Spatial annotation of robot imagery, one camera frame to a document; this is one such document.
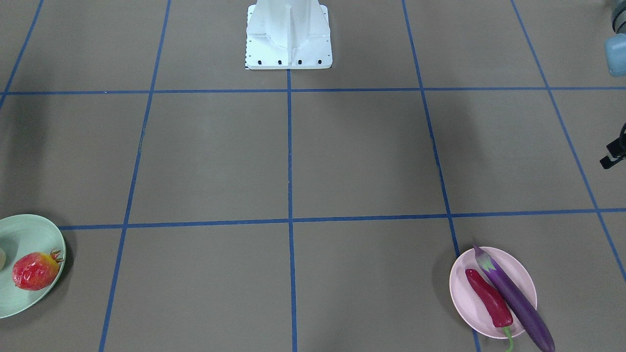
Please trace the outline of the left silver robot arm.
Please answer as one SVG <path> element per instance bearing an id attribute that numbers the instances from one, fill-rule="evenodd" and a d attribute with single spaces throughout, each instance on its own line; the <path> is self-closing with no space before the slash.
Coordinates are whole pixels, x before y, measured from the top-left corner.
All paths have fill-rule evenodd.
<path id="1" fill-rule="evenodd" d="M 626 1 L 611 0 L 611 25 L 614 35 L 604 42 L 608 72 L 613 77 L 626 75 Z"/>

